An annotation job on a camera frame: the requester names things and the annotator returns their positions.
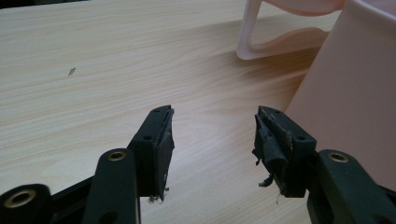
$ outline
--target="white plastic handle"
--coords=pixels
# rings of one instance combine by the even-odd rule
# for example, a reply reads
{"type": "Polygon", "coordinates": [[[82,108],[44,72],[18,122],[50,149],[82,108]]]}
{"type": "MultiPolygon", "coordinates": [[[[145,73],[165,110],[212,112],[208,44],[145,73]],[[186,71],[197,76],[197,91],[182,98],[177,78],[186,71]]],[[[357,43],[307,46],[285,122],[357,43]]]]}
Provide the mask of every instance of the white plastic handle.
{"type": "MultiPolygon", "coordinates": [[[[344,4],[344,0],[270,0],[266,2],[290,13],[304,16],[329,14],[341,9],[344,4]],[[308,5],[308,2],[319,3],[308,5]]],[[[261,5],[262,0],[247,0],[238,46],[236,48],[236,54],[239,58],[250,60],[300,49],[310,49],[321,46],[326,39],[327,32],[319,28],[310,27],[288,32],[266,43],[253,45],[251,43],[251,34],[261,5]]]]}

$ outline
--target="table surface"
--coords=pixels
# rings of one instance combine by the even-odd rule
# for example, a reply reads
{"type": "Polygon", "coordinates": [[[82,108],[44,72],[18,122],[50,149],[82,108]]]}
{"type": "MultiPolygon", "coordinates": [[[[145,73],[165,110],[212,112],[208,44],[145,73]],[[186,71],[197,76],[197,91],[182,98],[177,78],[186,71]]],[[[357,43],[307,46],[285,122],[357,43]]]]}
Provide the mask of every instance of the table surface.
{"type": "MultiPolygon", "coordinates": [[[[242,61],[240,0],[97,0],[0,10],[0,192],[52,193],[93,175],[148,112],[172,105],[176,148],[162,204],[143,223],[310,223],[305,199],[261,189],[258,105],[284,110],[318,49],[242,61]]],[[[316,26],[262,6],[253,40],[316,26]]]]}

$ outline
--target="black metal bracket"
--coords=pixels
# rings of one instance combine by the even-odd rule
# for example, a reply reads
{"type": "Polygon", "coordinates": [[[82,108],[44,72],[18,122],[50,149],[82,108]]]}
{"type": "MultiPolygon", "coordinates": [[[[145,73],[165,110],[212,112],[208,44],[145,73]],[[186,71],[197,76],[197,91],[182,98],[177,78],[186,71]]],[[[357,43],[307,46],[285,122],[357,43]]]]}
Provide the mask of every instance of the black metal bracket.
{"type": "Polygon", "coordinates": [[[2,224],[140,223],[140,197],[164,199],[174,141],[170,105],[150,111],[127,148],[104,153],[95,175],[54,195],[25,185],[0,196],[2,224]]]}
{"type": "Polygon", "coordinates": [[[253,154],[264,164],[281,194],[304,197],[313,223],[396,224],[396,194],[380,188],[350,155],[315,151],[316,140],[284,113],[259,106],[253,154]]]}

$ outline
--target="pink plastic object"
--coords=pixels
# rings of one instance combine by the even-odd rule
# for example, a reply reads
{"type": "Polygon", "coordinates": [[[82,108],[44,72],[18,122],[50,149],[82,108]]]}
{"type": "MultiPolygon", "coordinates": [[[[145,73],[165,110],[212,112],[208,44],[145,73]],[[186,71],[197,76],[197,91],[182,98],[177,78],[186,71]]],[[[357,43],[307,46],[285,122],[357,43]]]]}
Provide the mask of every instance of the pink plastic object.
{"type": "Polygon", "coordinates": [[[286,113],[396,190],[396,1],[346,0],[286,113]]]}
{"type": "MultiPolygon", "coordinates": [[[[320,16],[330,14],[343,7],[344,0],[264,0],[292,14],[320,16]]],[[[318,28],[304,28],[288,32],[266,43],[253,45],[251,34],[259,14],[262,0],[247,0],[236,54],[244,60],[267,57],[300,49],[321,46],[327,32],[318,28]]]]}

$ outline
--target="screw hole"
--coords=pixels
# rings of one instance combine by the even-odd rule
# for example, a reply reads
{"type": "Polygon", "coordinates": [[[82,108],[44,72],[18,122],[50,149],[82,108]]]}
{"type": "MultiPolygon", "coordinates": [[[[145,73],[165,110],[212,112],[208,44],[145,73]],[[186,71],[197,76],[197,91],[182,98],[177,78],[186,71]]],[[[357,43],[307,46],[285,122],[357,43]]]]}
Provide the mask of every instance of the screw hole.
{"type": "Polygon", "coordinates": [[[99,224],[114,224],[118,218],[119,215],[117,215],[117,213],[108,212],[100,217],[99,224]]]}
{"type": "Polygon", "coordinates": [[[107,158],[110,161],[120,161],[120,160],[124,159],[125,156],[126,156],[125,152],[116,151],[116,152],[110,153],[107,158]]]}
{"type": "Polygon", "coordinates": [[[17,192],[11,197],[9,197],[5,202],[4,202],[4,207],[7,208],[16,208],[20,207],[22,205],[25,205],[29,203],[30,201],[33,200],[35,197],[35,190],[33,189],[24,189],[21,190],[20,192],[17,192]]]}
{"type": "Polygon", "coordinates": [[[339,153],[331,152],[331,153],[329,153],[329,157],[333,161],[338,161],[338,162],[347,162],[347,161],[349,161],[349,159],[346,156],[341,155],[339,153]]]}

